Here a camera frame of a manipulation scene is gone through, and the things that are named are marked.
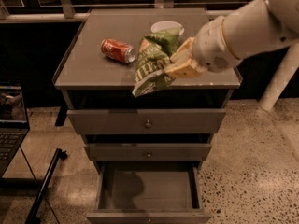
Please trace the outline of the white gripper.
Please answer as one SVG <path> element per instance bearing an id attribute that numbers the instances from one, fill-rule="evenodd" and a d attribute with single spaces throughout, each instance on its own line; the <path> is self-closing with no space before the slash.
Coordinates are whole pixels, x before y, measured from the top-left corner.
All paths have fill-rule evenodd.
<path id="1" fill-rule="evenodd" d="M 226 41 L 223 16 L 205 24 L 195 38 L 187 38 L 170 60 L 164 72 L 173 78 L 200 77 L 207 70 L 219 73 L 241 63 Z"/>

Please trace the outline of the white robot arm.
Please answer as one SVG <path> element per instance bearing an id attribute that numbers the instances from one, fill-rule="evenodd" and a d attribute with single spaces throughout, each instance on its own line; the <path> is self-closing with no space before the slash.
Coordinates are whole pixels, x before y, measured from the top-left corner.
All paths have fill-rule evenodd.
<path id="1" fill-rule="evenodd" d="M 172 55 L 170 77 L 198 77 L 237 67 L 248 57 L 299 40 L 299 0 L 253 0 L 206 23 Z"/>

